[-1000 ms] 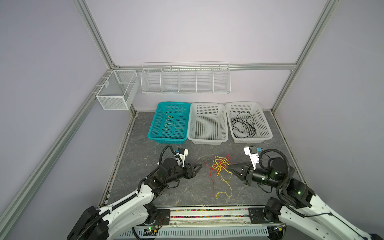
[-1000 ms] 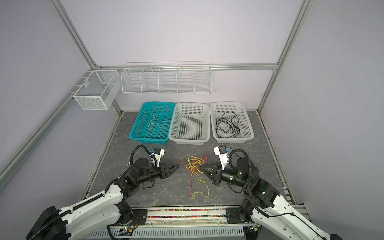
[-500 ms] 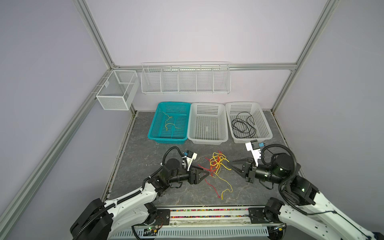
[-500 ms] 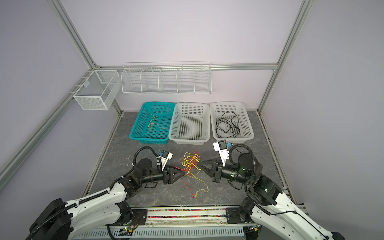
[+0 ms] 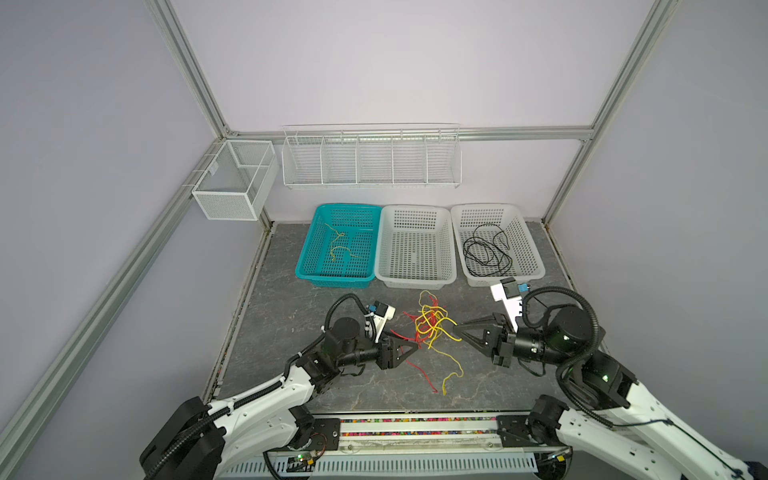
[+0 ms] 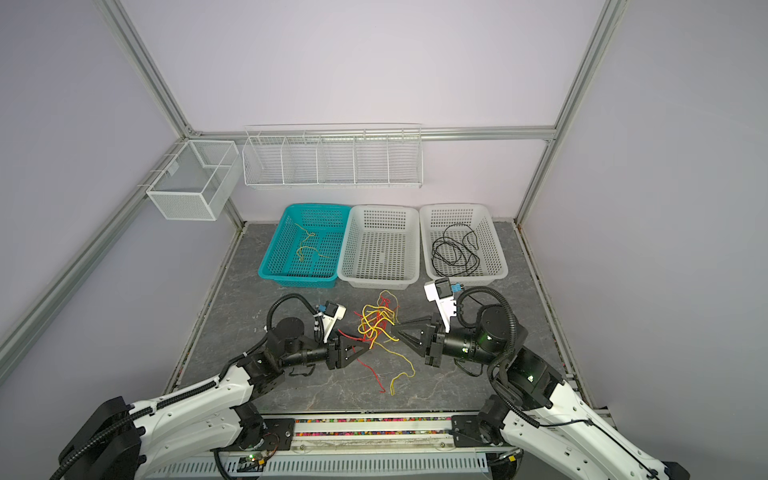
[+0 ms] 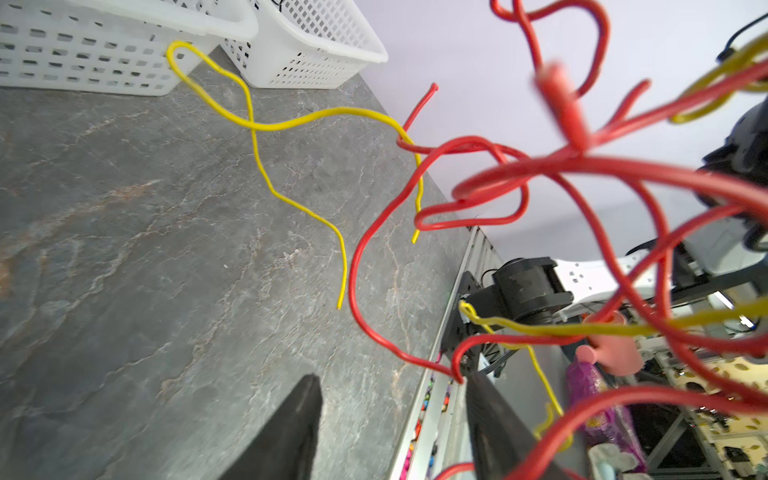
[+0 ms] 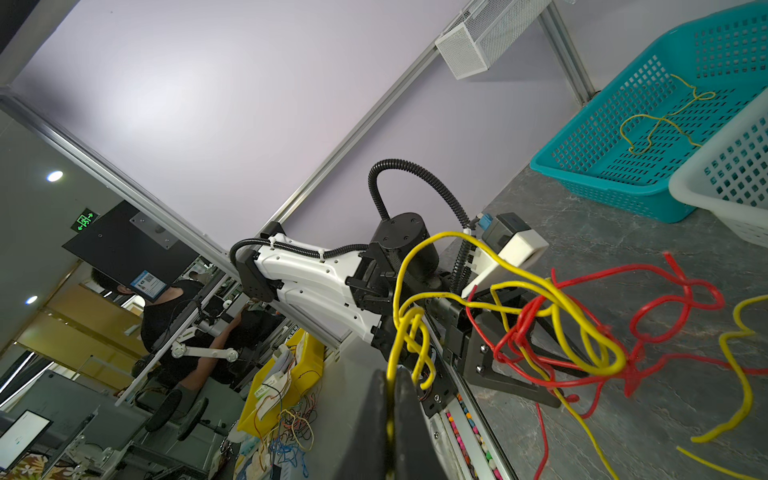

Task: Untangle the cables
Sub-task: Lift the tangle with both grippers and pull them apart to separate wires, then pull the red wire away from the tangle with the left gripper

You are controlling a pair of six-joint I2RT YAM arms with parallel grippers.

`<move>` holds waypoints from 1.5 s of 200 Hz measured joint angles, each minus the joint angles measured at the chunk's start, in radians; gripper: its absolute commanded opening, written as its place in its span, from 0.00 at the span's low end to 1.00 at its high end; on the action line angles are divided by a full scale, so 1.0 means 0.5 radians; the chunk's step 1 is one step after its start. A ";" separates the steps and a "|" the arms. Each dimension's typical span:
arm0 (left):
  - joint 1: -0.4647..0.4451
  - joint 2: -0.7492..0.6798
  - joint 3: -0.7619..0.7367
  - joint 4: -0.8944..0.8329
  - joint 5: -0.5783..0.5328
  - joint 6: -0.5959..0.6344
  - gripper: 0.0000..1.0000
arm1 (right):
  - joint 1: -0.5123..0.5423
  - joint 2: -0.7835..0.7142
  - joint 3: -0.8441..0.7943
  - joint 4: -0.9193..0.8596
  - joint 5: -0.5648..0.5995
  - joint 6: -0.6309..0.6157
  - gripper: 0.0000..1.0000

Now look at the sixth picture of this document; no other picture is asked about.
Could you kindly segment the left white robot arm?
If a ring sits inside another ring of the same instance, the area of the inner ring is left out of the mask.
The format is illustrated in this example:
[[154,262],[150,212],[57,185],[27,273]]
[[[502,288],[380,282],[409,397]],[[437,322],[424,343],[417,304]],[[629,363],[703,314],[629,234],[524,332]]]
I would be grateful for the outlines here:
[[305,306],[314,322],[310,333],[299,318],[274,321],[283,303],[303,299],[296,293],[280,297],[267,312],[262,338],[216,375],[149,400],[102,403],[59,454],[53,478],[142,479],[206,451],[279,448],[285,434],[268,424],[256,399],[298,367],[305,375],[320,364],[342,369],[369,347],[337,329],[346,311],[337,303]]

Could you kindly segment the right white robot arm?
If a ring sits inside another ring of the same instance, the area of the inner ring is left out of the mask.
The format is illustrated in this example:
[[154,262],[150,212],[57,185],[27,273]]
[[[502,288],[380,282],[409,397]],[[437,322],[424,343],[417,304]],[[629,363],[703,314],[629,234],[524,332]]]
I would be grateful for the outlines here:
[[425,286],[437,311],[392,329],[426,364],[445,357],[484,367],[493,390],[468,438],[530,453],[570,479],[687,479],[679,463],[643,452],[596,413],[564,376],[524,342],[509,301],[488,286],[457,290],[447,278]]

